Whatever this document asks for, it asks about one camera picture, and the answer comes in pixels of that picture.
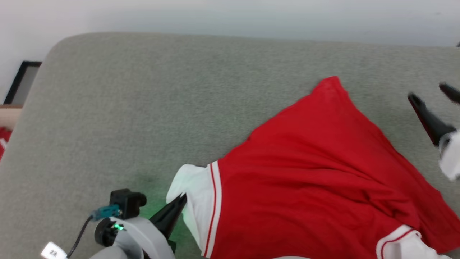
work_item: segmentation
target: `red fabric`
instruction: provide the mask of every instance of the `red fabric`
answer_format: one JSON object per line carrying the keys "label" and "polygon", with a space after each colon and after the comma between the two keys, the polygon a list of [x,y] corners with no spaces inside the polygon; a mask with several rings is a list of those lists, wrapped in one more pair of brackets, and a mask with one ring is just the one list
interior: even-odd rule
{"label": "red fabric", "polygon": [[337,77],[258,127],[218,161],[222,208],[212,259],[376,258],[406,224],[439,253],[460,221],[353,105]]}
{"label": "red fabric", "polygon": [[[11,133],[12,132],[7,128],[0,128],[0,139],[4,139],[5,142],[8,142],[10,140]],[[0,145],[0,159],[2,158],[4,152],[5,149]]]}

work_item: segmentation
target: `black frame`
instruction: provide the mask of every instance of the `black frame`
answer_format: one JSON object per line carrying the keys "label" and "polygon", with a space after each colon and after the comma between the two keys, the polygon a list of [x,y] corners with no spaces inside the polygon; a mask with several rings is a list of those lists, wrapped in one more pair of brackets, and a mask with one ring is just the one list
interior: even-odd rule
{"label": "black frame", "polygon": [[6,95],[5,102],[3,104],[11,104],[13,102],[14,96],[16,95],[17,89],[23,80],[23,77],[26,73],[28,67],[40,67],[40,61],[23,61],[19,70],[17,71],[16,76],[14,77],[13,83],[11,84],[10,91]]}

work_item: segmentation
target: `red stripe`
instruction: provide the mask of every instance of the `red stripe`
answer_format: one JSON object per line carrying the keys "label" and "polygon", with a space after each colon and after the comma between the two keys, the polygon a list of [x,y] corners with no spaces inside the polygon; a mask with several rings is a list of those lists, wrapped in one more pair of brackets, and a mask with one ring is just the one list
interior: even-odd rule
{"label": "red stripe", "polygon": [[216,183],[214,181],[214,171],[213,171],[213,165],[210,164],[211,166],[211,177],[213,179],[213,186],[214,186],[214,209],[213,209],[213,216],[211,217],[211,223],[209,225],[209,231],[208,231],[208,234],[207,234],[207,241],[206,241],[206,249],[204,250],[204,256],[206,257],[206,253],[207,253],[207,249],[208,249],[208,246],[209,246],[209,239],[211,239],[211,227],[213,226],[213,221],[214,221],[214,214],[216,213],[216,197],[217,197],[217,194],[216,194]]}
{"label": "red stripe", "polygon": [[387,243],[398,241],[398,240],[400,240],[401,238],[407,236],[407,234],[409,234],[409,233],[412,232],[412,231],[415,231],[415,230],[414,230],[414,229],[408,230],[406,233],[404,233],[402,236],[398,237],[397,239],[393,239],[393,240],[390,240],[390,241],[387,241],[387,242],[383,243],[383,245],[382,245],[382,251],[380,251],[380,257],[381,257],[382,259],[385,259],[385,258],[383,257],[383,248],[385,248],[385,245],[386,245]]}

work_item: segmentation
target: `white sleeve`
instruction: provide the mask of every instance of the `white sleeve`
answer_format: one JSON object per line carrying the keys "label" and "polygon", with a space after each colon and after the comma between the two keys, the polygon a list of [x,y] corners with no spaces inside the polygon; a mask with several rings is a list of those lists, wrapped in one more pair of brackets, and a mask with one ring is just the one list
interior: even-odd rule
{"label": "white sleeve", "polygon": [[214,187],[210,165],[205,167],[185,164],[174,177],[166,195],[166,203],[181,194],[187,194],[182,210],[184,223],[203,252],[206,247],[214,205]]}
{"label": "white sleeve", "polygon": [[377,244],[378,259],[451,259],[437,254],[421,239],[420,232],[403,225]]}

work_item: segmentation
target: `white wall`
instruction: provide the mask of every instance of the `white wall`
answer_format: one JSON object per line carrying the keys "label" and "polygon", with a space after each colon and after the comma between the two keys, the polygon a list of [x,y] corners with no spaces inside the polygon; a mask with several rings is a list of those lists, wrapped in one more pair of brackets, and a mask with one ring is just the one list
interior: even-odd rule
{"label": "white wall", "polygon": [[94,31],[423,46],[460,41],[458,0],[1,0],[0,98],[22,60]]}

